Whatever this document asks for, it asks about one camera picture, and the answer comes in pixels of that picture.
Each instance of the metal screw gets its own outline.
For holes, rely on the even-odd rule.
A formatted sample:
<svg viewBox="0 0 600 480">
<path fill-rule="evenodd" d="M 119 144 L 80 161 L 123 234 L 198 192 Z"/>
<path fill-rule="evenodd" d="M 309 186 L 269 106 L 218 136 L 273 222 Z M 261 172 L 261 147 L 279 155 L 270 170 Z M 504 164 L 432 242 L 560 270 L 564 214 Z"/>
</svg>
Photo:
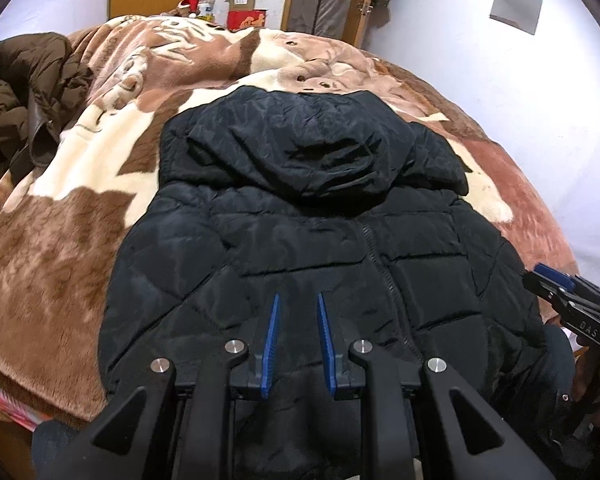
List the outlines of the metal screw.
<svg viewBox="0 0 600 480">
<path fill-rule="evenodd" d="M 151 361 L 151 370 L 157 374 L 165 373 L 171 367 L 168 359 L 160 357 Z"/>
<path fill-rule="evenodd" d="M 231 339 L 224 344 L 224 349 L 229 354 L 239 354 L 244 350 L 244 343 L 239 339 Z"/>
<path fill-rule="evenodd" d="M 353 349 L 361 354 L 368 354 L 373 348 L 374 346 L 371 344 L 371 341 L 367 341 L 366 339 L 359 339 L 353 343 Z"/>
<path fill-rule="evenodd" d="M 431 370 L 433 373 L 439 374 L 440 372 L 444 372 L 446 370 L 446 363 L 439 357 L 434 357 L 433 359 L 429 359 L 427 361 L 427 367 L 429 367 L 429 370 Z"/>
</svg>

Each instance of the bed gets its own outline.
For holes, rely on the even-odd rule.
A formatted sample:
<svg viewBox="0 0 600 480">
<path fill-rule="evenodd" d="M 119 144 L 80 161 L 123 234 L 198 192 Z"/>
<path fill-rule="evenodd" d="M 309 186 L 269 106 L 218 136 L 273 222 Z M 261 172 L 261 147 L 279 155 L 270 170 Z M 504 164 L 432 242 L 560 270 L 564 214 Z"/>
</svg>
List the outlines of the bed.
<svg viewBox="0 0 600 480">
<path fill-rule="evenodd" d="M 466 167 L 466 200 L 527 267 L 577 270 L 557 222 L 504 149 L 429 84 L 373 54 L 174 16 L 123 16 L 70 41 L 94 71 L 86 108 L 44 173 L 15 187 L 8 173 L 0 179 L 0 416 L 29 429 L 50 417 L 79 427 L 103 408 L 97 336 L 107 283 L 123 237 L 157 191 L 162 126 L 241 85 L 375 93 L 448 140 Z M 541 313 L 555 317 L 548 304 Z"/>
</svg>

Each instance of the cartoon drawing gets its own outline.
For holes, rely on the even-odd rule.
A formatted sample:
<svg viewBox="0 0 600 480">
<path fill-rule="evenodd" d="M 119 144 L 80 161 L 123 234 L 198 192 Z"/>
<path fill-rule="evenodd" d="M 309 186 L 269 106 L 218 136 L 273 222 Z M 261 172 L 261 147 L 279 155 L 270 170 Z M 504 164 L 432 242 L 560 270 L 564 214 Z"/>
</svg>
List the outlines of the cartoon drawing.
<svg viewBox="0 0 600 480">
<path fill-rule="evenodd" d="M 256 20 L 253 16 L 247 16 L 245 20 L 240 24 L 240 28 L 247 27 L 263 27 L 264 26 L 264 14 L 260 13 Z"/>
</svg>

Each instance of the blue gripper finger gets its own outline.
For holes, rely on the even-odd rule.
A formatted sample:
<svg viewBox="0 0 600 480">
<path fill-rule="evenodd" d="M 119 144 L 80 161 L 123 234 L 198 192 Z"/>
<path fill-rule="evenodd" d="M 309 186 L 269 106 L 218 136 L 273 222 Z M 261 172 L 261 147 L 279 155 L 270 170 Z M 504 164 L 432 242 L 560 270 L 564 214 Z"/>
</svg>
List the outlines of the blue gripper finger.
<svg viewBox="0 0 600 480">
<path fill-rule="evenodd" d="M 324 382 L 327 385 L 331 397 L 334 397 L 336 394 L 336 357 L 333 350 L 327 309 L 324 304 L 324 296 L 322 293 L 318 294 L 318 330 L 320 332 L 320 348 L 322 349 Z"/>
<path fill-rule="evenodd" d="M 571 276 L 560 272 L 559 270 L 552 269 L 545 264 L 537 264 L 534 267 L 534 272 L 537 272 L 541 276 L 544 276 L 548 280 L 560 285 L 567 292 L 573 292 L 576 288 L 576 283 L 573 281 Z"/>
<path fill-rule="evenodd" d="M 264 352 L 262 353 L 262 381 L 260 383 L 260 392 L 263 399 L 269 397 L 271 383 L 273 381 L 273 366 L 276 357 L 276 345 L 278 342 L 278 328 L 280 326 L 280 295 L 276 294 L 271 307 L 269 316 L 269 327 L 267 328 L 267 338 L 264 343 Z"/>
</svg>

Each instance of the dark jeans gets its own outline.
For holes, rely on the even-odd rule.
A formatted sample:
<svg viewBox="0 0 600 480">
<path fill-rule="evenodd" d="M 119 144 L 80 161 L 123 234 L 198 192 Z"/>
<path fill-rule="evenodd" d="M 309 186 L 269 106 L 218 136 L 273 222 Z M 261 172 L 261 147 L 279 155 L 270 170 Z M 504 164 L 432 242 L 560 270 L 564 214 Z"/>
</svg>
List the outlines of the dark jeans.
<svg viewBox="0 0 600 480">
<path fill-rule="evenodd" d="M 539 437 L 538 420 L 545 413 L 543 399 L 553 400 L 556 395 L 569 394 L 575 372 L 571 346 L 564 332 L 557 326 L 544 327 L 547 352 L 515 383 L 503 384 L 492 404 L 500 415 L 524 438 L 532 449 L 552 469 L 552 457 Z M 58 456 L 74 439 L 77 431 L 56 421 L 40 424 L 33 434 L 32 459 L 36 474 Z"/>
<path fill-rule="evenodd" d="M 571 478 L 555 449 L 547 444 L 546 430 L 558 397 L 571 395 L 575 374 L 573 351 L 567 336 L 555 325 L 545 325 L 547 351 L 529 370 L 509 384 L 501 384 L 491 404 L 556 478 Z"/>
</svg>

